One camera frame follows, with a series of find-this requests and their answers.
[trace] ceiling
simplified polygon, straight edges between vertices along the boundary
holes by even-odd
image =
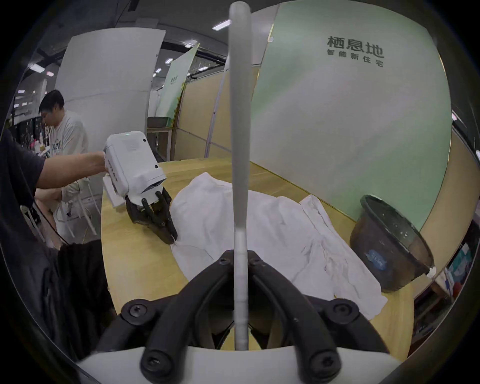
[[[279,0],[246,0],[252,12],[278,4]],[[40,48],[53,55],[66,48],[70,39],[97,29],[135,26],[139,18],[158,19],[166,30],[166,41],[197,40],[202,48],[226,56],[228,29],[212,27],[228,19],[231,0],[140,0],[133,12],[130,0],[75,0],[46,31]],[[34,57],[34,62],[42,59]]]

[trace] wooden table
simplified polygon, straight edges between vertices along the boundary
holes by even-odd
[[[164,185],[175,198],[177,193],[203,172],[231,182],[231,160],[196,159],[160,163],[167,180]],[[272,196],[285,196],[299,202],[308,195],[281,177],[255,164],[250,167],[249,188]],[[355,223],[324,204],[333,226],[349,243]],[[178,293],[187,279],[180,271],[170,246],[148,228],[133,224],[125,208],[115,210],[104,194],[102,202],[102,249],[110,293],[117,312],[133,299],[156,300]],[[388,298],[382,312],[371,323],[383,338],[392,356],[407,358],[413,332],[412,287],[384,294]]]

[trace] black trash bin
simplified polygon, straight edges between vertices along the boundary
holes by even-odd
[[[361,198],[363,213],[350,236],[350,246],[380,283],[396,291],[433,266],[427,243],[405,217],[382,199]]]

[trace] black sleeve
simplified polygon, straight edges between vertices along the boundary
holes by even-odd
[[[15,143],[8,130],[4,130],[1,141],[2,152],[7,153],[10,181],[17,201],[31,207],[45,159]]]

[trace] white cloth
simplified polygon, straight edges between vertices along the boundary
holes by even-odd
[[[178,193],[170,212],[179,234],[172,252],[188,280],[233,249],[230,183],[205,172]],[[352,300],[367,319],[387,302],[378,281],[312,195],[298,204],[249,191],[247,246],[305,295]]]

